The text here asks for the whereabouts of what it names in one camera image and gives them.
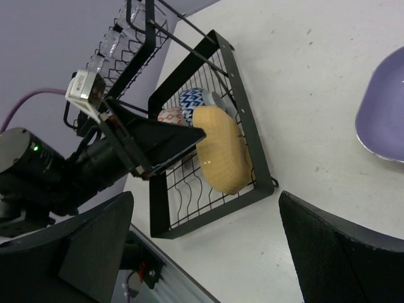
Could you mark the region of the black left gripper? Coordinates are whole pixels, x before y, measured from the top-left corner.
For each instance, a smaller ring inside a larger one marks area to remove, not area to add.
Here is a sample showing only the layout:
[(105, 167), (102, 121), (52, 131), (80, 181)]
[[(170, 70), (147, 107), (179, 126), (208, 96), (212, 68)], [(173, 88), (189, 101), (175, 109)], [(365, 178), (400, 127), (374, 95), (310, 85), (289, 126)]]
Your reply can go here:
[(129, 174), (126, 167), (158, 167), (142, 173), (150, 180), (190, 161), (196, 144), (206, 138), (201, 128), (149, 119), (124, 108), (113, 98), (102, 100), (110, 112), (100, 128), (92, 126), (68, 158), (68, 193), (71, 199), (90, 199)]

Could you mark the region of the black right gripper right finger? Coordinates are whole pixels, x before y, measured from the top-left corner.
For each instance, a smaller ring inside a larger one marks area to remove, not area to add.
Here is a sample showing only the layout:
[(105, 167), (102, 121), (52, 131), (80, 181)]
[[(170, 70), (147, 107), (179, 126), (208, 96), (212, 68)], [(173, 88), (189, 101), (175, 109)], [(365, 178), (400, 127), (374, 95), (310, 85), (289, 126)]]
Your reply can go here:
[(278, 205), (304, 302), (403, 302), (403, 240), (287, 191)]

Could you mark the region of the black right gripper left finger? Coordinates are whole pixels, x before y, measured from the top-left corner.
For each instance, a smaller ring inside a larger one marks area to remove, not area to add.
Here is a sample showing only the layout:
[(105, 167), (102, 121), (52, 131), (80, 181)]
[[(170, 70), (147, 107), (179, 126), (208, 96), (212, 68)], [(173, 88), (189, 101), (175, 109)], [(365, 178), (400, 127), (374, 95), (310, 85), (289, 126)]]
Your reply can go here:
[(110, 302), (133, 206), (121, 193), (1, 244), (1, 302)]

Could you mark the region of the yellow square plate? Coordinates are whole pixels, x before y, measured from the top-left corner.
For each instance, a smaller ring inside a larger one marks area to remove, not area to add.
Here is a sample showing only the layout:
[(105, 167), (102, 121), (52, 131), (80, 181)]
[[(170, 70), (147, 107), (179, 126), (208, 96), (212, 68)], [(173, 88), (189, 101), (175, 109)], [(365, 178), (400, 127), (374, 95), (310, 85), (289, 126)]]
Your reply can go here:
[(202, 173), (216, 191), (235, 195), (254, 177), (246, 140), (236, 121), (221, 108), (200, 106), (194, 110), (193, 126), (206, 138), (196, 145)]

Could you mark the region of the purple square plate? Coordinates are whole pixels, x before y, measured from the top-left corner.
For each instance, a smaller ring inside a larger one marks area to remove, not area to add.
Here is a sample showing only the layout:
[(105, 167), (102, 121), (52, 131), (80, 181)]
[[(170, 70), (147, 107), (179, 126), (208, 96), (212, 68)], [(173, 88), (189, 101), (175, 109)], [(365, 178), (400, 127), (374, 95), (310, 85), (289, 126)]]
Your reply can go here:
[(403, 162), (403, 48), (374, 70), (355, 118), (361, 145), (392, 162)]

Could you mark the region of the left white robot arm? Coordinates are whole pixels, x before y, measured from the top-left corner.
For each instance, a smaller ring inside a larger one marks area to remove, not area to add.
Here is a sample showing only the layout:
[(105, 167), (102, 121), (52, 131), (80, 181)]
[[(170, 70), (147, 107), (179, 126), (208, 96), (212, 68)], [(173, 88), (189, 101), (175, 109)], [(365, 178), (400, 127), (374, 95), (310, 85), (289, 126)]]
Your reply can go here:
[(100, 124), (64, 158), (24, 128), (1, 134), (1, 236), (46, 228), (125, 175), (144, 180), (165, 172), (206, 134), (201, 128), (160, 122), (106, 98)]

